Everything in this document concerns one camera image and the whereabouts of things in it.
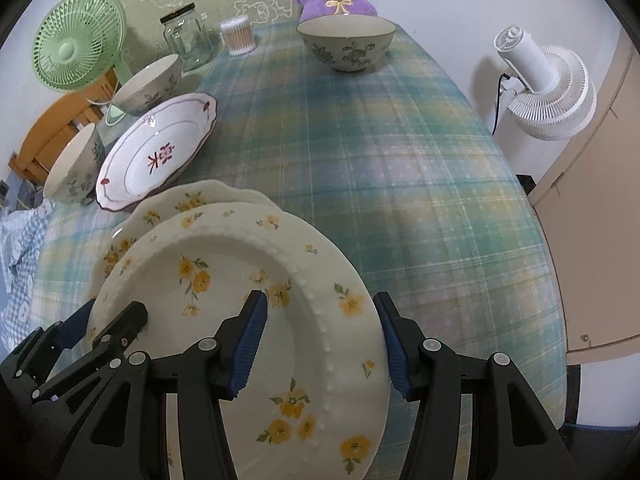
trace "green desk fan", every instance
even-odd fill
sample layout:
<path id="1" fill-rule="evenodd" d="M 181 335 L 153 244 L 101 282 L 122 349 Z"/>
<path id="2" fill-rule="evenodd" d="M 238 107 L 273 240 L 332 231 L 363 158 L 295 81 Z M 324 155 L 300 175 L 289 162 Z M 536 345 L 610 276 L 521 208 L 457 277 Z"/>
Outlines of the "green desk fan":
<path id="1" fill-rule="evenodd" d="M 121 84 L 132 77 L 122 57 L 127 17 L 119 0 L 62 0 L 40 24 L 33 41 L 33 69 L 58 92 L 79 92 L 113 67 Z M 106 115 L 124 116 L 109 105 Z"/>

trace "glass jar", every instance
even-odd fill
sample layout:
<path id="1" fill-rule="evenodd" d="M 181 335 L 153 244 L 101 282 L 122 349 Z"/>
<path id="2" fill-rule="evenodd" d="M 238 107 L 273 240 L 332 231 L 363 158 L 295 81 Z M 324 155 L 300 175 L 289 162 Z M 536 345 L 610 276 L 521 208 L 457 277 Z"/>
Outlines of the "glass jar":
<path id="1" fill-rule="evenodd" d="M 171 51 L 180 56 L 184 72 L 202 66 L 213 58 L 207 29 L 195 9 L 195 4 L 189 4 L 160 18 L 160 23 L 164 25 L 164 39 Z"/>

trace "cabinet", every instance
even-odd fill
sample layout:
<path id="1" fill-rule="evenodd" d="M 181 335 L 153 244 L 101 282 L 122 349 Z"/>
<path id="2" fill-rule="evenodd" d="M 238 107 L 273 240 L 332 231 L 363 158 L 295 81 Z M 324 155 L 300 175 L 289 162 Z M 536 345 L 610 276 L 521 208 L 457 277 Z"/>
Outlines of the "cabinet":
<path id="1" fill-rule="evenodd" d="M 536 204 L 570 362 L 640 352 L 640 56 L 578 158 Z"/>

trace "white fan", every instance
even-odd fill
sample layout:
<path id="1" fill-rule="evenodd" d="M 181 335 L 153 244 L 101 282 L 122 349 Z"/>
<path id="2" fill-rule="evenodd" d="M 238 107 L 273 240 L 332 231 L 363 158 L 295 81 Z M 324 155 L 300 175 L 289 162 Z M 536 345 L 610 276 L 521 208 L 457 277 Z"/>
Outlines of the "white fan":
<path id="1" fill-rule="evenodd" d="M 517 25 L 498 34 L 494 46 L 518 76 L 502 85 L 499 116 L 508 108 L 524 132 L 541 140 L 566 139 L 585 129 L 595 113 L 596 91 L 573 50 L 539 47 Z"/>

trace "cotton swab container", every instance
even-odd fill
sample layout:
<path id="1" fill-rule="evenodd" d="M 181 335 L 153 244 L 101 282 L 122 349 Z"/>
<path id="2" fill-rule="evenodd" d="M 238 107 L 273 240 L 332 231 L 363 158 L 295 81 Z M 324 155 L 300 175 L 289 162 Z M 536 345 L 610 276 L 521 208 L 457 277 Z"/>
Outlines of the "cotton swab container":
<path id="1" fill-rule="evenodd" d="M 220 34 L 232 56 L 255 50 L 255 36 L 248 16 L 235 16 L 220 23 Z"/>

